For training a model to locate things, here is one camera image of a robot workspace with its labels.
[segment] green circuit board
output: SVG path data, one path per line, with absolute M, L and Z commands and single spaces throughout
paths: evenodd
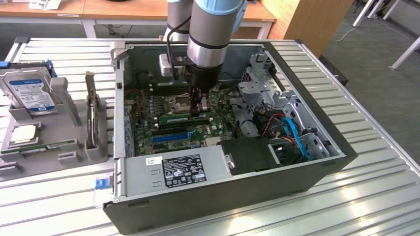
M 211 92 L 207 98 L 208 111 L 201 112 L 197 118 L 191 117 L 188 107 L 179 106 L 184 110 L 177 112 L 173 110 L 171 102 L 180 99 L 180 96 L 185 99 L 187 94 L 156 96 L 149 91 L 139 90 L 125 93 L 135 156 L 205 147 L 207 138 L 220 137 L 221 140 L 227 140 L 232 139 L 233 135 L 241 136 L 233 112 L 227 106 L 220 106 L 216 112 L 217 99 L 224 92 L 225 89 Z M 176 129 L 187 131 L 188 138 L 156 142 L 155 139 L 164 139 L 165 136 L 172 135 L 156 135 L 156 133 Z

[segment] motherboard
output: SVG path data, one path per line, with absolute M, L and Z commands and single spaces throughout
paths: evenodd
M 227 97 L 228 88 L 217 85 L 201 102 L 197 117 L 189 114 L 188 93 L 160 95 L 153 89 L 125 90 L 125 139 L 128 156 L 215 146 L 221 140 L 241 136 Z

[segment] blue latch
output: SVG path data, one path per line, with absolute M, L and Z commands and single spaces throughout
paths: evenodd
M 0 61 L 0 68 L 8 68 L 11 63 L 8 61 Z
M 105 189 L 109 188 L 109 178 L 100 178 L 96 180 L 95 189 Z

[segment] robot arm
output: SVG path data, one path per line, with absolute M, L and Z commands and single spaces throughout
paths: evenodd
M 173 29 L 175 24 L 180 25 L 188 19 L 191 7 L 189 32 L 185 24 L 173 32 L 177 35 L 171 37 L 171 41 L 184 39 L 189 33 L 187 49 L 189 64 L 185 65 L 184 77 L 189 84 L 191 114 L 197 116 L 203 94 L 207 94 L 217 83 L 231 34 L 239 28 L 247 0 L 169 0 L 168 29 Z

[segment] barcode sticker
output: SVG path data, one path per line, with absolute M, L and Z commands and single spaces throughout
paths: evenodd
M 79 17 L 77 14 L 57 14 L 57 16 L 64 16 L 64 17 Z
M 163 157 L 161 156 L 153 156 L 153 157 L 148 157 L 145 158 L 145 165 L 157 165 L 163 163 Z

